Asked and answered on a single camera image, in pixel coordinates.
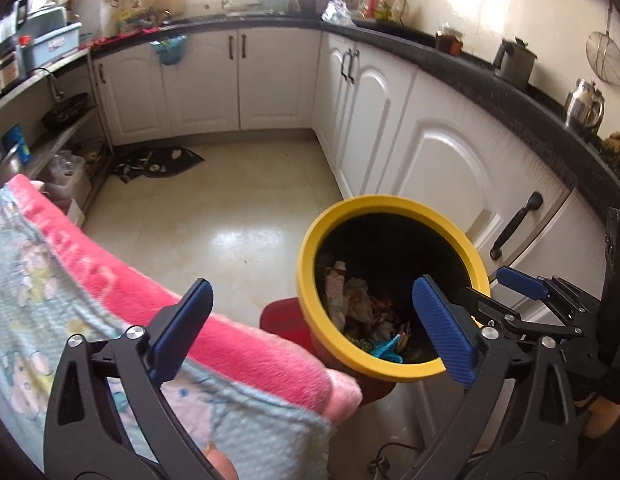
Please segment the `person's right hand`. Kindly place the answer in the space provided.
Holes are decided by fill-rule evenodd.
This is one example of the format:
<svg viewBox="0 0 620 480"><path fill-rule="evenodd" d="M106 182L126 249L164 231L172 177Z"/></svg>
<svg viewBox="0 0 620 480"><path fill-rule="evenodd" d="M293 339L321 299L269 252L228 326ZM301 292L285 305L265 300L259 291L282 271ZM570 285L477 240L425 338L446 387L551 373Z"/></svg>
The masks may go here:
<svg viewBox="0 0 620 480"><path fill-rule="evenodd" d="M580 437L598 439L603 437L620 417L620 403L614 403L592 393L583 400L575 401L574 406L579 415L584 415L584 422L579 430Z"/></svg>

